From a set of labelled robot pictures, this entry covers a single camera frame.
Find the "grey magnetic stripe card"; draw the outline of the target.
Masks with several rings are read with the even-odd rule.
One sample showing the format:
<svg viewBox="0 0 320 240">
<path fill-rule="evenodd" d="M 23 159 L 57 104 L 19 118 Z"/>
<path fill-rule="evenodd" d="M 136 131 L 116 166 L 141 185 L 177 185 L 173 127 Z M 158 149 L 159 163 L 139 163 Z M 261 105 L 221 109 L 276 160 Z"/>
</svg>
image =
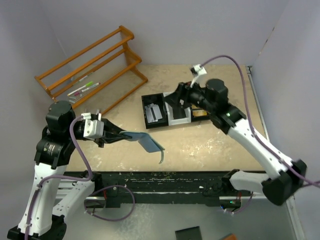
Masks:
<svg viewBox="0 0 320 240">
<path fill-rule="evenodd" d="M 157 104 L 151 103 L 144 107 L 147 118 L 147 123 L 155 123 L 163 118 L 160 107 Z"/>
</svg>

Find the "mint green card holder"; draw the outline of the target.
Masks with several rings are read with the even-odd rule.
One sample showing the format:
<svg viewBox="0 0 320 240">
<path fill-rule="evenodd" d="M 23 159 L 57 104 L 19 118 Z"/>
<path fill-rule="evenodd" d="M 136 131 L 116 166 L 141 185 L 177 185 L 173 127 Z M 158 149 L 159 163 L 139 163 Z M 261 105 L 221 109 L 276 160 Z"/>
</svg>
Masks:
<svg viewBox="0 0 320 240">
<path fill-rule="evenodd" d="M 122 136 L 128 137 L 130 142 L 138 142 L 147 153 L 160 152 L 159 165 L 163 163 L 165 158 L 165 148 L 158 143 L 149 133 L 140 131 L 121 131 Z"/>
</svg>

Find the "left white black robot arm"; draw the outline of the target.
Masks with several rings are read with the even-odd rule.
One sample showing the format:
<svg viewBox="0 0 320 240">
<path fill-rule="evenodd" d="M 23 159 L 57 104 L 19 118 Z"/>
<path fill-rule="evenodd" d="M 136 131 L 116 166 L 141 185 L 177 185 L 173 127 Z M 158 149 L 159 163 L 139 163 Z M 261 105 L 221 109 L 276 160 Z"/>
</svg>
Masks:
<svg viewBox="0 0 320 240">
<path fill-rule="evenodd" d="M 129 140 L 130 136 L 102 118 L 100 113 L 76 116 L 70 102 L 49 106 L 46 126 L 36 145 L 33 184 L 19 224 L 7 233 L 9 240 L 61 240 L 67 223 L 86 197 L 103 191 L 102 177 L 94 173 L 78 141 L 105 144 Z M 71 155 L 78 151 L 86 171 L 79 177 L 65 175 Z"/>
</svg>

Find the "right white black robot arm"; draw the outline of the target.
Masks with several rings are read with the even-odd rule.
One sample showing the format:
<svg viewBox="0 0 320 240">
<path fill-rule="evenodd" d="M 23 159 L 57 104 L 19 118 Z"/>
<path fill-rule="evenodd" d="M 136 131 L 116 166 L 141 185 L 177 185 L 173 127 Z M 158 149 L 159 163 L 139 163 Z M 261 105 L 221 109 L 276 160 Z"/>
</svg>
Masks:
<svg viewBox="0 0 320 240">
<path fill-rule="evenodd" d="M 207 112 L 212 124 L 243 146 L 263 167 L 264 173 L 234 169 L 222 180 L 222 190 L 228 196 L 245 190 L 264 194 L 274 205 L 281 206 L 300 187 L 303 180 L 294 174 L 305 176 L 307 165 L 302 160 L 292 160 L 275 148 L 259 132 L 250 127 L 246 115 L 229 103 L 228 88 L 220 79 L 209 79 L 205 87 L 181 82 L 177 89 L 164 97 L 172 108 L 186 109 L 195 106 Z"/>
</svg>

